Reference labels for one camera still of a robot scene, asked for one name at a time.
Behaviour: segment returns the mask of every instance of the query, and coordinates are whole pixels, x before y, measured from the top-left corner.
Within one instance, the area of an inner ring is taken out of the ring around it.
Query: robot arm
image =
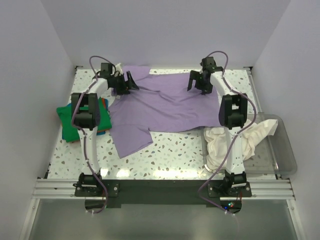
[[[118,95],[130,94],[129,90],[139,90],[135,84],[129,71],[126,72],[127,81],[120,64],[115,66],[110,63],[102,63],[100,76],[97,81],[92,82],[82,92],[75,92],[71,95],[71,111],[72,114],[76,111],[74,124],[81,129],[78,129],[80,137],[81,151],[83,156],[82,173],[84,175],[92,175],[86,158],[95,174],[100,172],[100,166],[97,157],[97,130],[100,124],[100,110],[98,99],[108,89],[114,88]],[[76,109],[80,96],[84,94],[79,108]]]
[[[201,90],[203,95],[210,94],[215,87],[222,96],[219,122],[225,128],[227,149],[237,135],[226,161],[223,186],[226,190],[243,188],[247,184],[247,177],[242,155],[242,133],[238,134],[238,132],[244,127],[247,120],[248,100],[230,90],[230,88],[233,88],[232,84],[227,79],[224,81],[220,77],[223,68],[216,65],[213,57],[202,59],[200,65],[202,66],[201,72],[190,72],[188,91],[192,87],[193,80],[195,80],[195,87]]]

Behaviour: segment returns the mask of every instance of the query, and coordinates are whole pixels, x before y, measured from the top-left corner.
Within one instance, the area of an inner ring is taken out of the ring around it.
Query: clear plastic bin
[[[253,114],[248,114],[247,118],[252,120]],[[255,148],[255,155],[243,162],[247,174],[279,174],[290,176],[297,171],[297,163],[291,144],[287,135],[285,124],[276,115],[258,113],[255,122],[258,124],[267,119],[277,119],[278,126],[273,136],[267,136]],[[202,131],[202,151],[205,168],[207,166],[207,142]]]

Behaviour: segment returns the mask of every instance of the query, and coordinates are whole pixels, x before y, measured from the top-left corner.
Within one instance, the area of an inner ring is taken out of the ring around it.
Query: terrazzo table surface
[[[191,69],[151,69],[150,74],[187,73]],[[85,89],[92,81],[91,69],[78,69],[71,93]],[[238,91],[254,99],[253,90],[246,70],[226,70],[226,78]],[[111,90],[102,98],[108,99],[109,105],[114,101]],[[253,113],[248,105],[248,113]],[[153,144],[124,158],[119,158],[113,140],[106,132],[96,138],[98,162],[103,179],[208,179],[212,173],[204,168],[202,154],[202,137],[200,129],[186,132],[167,133],[151,132]],[[77,179],[81,173],[83,157],[79,142],[67,143],[62,140],[60,128],[56,145],[51,156],[48,179]],[[255,176],[258,179],[274,176]]]

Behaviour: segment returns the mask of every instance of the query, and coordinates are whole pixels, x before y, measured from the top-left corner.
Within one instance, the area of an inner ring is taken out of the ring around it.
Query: cable
[[[97,72],[96,72],[96,76],[97,76],[98,78],[100,78],[99,73],[101,73],[101,71],[97,71]]]
[[[104,57],[102,57],[102,56],[94,55],[94,56],[91,56],[91,57],[89,58],[90,67],[91,67],[92,71],[94,72],[95,81],[93,81],[93,82],[89,85],[89,87],[87,88],[87,90],[85,90],[84,92],[81,93],[81,95],[80,95],[80,97],[79,97],[79,100],[78,100],[78,102],[77,102],[77,104],[76,104],[76,106],[75,106],[75,110],[74,110],[74,112],[73,112],[73,114],[72,114],[71,125],[72,125],[74,128],[77,128],[77,129],[79,129],[80,131],[82,131],[82,133],[83,133],[83,155],[84,155],[85,162],[86,162],[87,166],[89,167],[90,171],[92,172],[92,175],[94,176],[94,178],[95,178],[95,179],[97,180],[97,182],[102,186],[102,188],[103,188],[103,190],[104,190],[104,193],[105,193],[105,201],[104,201],[103,207],[102,207],[101,209],[97,210],[97,211],[92,211],[92,214],[98,214],[98,213],[102,212],[102,211],[106,208],[106,206],[107,206],[107,202],[108,202],[108,191],[107,191],[106,186],[102,183],[102,181],[99,179],[99,177],[97,176],[97,174],[95,173],[95,171],[93,170],[93,168],[92,168],[91,165],[90,165],[90,162],[89,162],[89,159],[88,159],[88,156],[87,156],[87,148],[86,148],[86,139],[87,139],[86,132],[85,132],[85,130],[84,130],[82,127],[76,126],[75,123],[74,123],[74,122],[75,122],[75,118],[76,118],[76,113],[77,113],[77,111],[79,110],[79,107],[80,107],[80,104],[81,104],[81,101],[82,101],[84,95],[87,94],[87,93],[90,91],[90,89],[98,82],[98,75],[97,75],[97,73],[96,73],[96,71],[95,71],[95,69],[94,69],[94,67],[93,67],[93,65],[92,65],[92,63],[91,63],[91,59],[93,59],[93,58],[103,59],[103,60],[107,61],[108,63],[112,64],[112,66],[114,67],[114,69],[116,69],[115,65],[114,65],[112,62],[110,62],[108,59],[106,59],[106,58],[104,58]]]
[[[240,129],[240,130],[236,133],[236,135],[234,136],[234,138],[233,138],[232,141],[231,141],[231,144],[230,144],[230,146],[229,146],[229,148],[228,148],[228,150],[227,150],[227,152],[226,152],[226,155],[225,155],[222,163],[221,163],[220,166],[215,170],[215,172],[212,174],[212,176],[209,177],[209,179],[208,179],[207,181],[205,181],[204,184],[198,189],[197,193],[199,194],[199,197],[200,197],[201,199],[207,201],[207,202],[210,203],[210,204],[215,205],[217,208],[223,210],[224,212],[226,212],[226,213],[228,213],[228,214],[232,214],[230,211],[225,210],[221,205],[219,205],[219,204],[217,204],[217,203],[215,203],[215,202],[213,202],[213,201],[205,198],[204,196],[201,196],[200,193],[201,193],[202,189],[208,185],[208,183],[211,181],[211,179],[213,179],[214,176],[221,170],[222,166],[223,166],[223,165],[225,164],[225,162],[227,161],[228,156],[229,156],[230,151],[231,151],[231,148],[232,148],[233,144],[235,143],[238,135],[239,135],[240,133],[242,133],[244,130],[248,129],[252,124],[254,124],[254,122],[256,121],[256,118],[257,118],[257,109],[256,109],[254,103],[250,100],[250,98],[248,98],[248,97],[247,97],[246,95],[244,95],[243,93],[232,89],[231,86],[227,83],[227,81],[226,81],[226,79],[225,79],[225,71],[226,71],[226,68],[227,68],[227,65],[228,65],[228,61],[229,61],[228,55],[227,55],[224,51],[213,51],[213,52],[211,52],[208,56],[206,56],[206,58],[209,57],[209,56],[211,56],[212,54],[215,54],[215,53],[222,53],[222,54],[224,54],[225,57],[226,57],[225,65],[224,65],[224,68],[223,68],[223,71],[222,71],[222,74],[221,74],[223,82],[225,83],[225,85],[228,87],[228,89],[229,89],[231,92],[233,92],[233,93],[235,93],[235,94],[239,94],[240,96],[242,96],[242,97],[244,97],[245,99],[248,100],[248,102],[249,102],[249,103],[252,105],[252,107],[253,107],[254,116],[253,116],[252,122],[250,122],[247,126],[245,126],[244,128]]]
[[[213,186],[213,188],[215,189],[215,190],[217,190],[217,191],[219,191],[220,193],[222,193],[222,194],[225,194],[225,195],[227,195],[228,197],[237,197],[237,199],[236,200],[238,200],[238,197],[239,197],[239,193],[238,192],[236,192],[236,193],[234,193],[234,192],[227,192],[225,189],[222,189],[222,187],[223,187],[223,184],[221,184],[220,186]]]
[[[110,62],[108,59],[106,59],[106,58],[104,58],[104,57],[102,57],[102,56],[93,55],[93,56],[91,56],[91,57],[89,58],[89,64],[90,64],[90,67],[91,67],[91,69],[92,69],[92,71],[93,71],[93,73],[94,73],[94,76],[95,76],[96,81],[98,81],[98,75],[97,75],[97,73],[96,73],[96,71],[95,71],[95,69],[94,69],[94,66],[92,66],[92,63],[91,63],[91,59],[93,59],[93,58],[99,58],[99,59],[105,60],[105,61],[107,61],[108,63],[112,64],[112,67],[114,67],[114,72],[116,72],[116,66],[115,66],[112,62]]]
[[[119,76],[119,75],[120,75],[120,72],[119,72],[118,70],[116,70],[116,71],[114,72],[114,74],[113,74],[115,77],[117,77],[117,76],[116,76],[116,73],[118,73],[118,75],[117,75],[117,76]]]

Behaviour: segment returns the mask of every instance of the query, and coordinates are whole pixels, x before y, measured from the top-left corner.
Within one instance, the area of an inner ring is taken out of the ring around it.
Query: clothing pile
[[[111,129],[111,120],[108,113],[108,100],[104,98],[100,98],[99,109],[100,109],[100,124],[97,129],[97,135],[103,135],[106,133],[106,130]],[[62,139],[64,139],[67,143],[79,141],[80,137],[78,134],[78,130],[71,125],[71,103],[67,106],[58,107],[56,109],[56,113],[58,114],[61,124],[62,124]]]
[[[251,120],[247,120],[244,126],[247,126]],[[273,136],[278,126],[278,120],[268,119],[260,123],[253,123],[242,133],[242,156],[247,160],[255,155],[256,146],[266,137]],[[227,140],[224,127],[205,127],[204,139],[207,141],[206,156],[207,167],[210,170],[216,170],[223,162],[227,154]]]

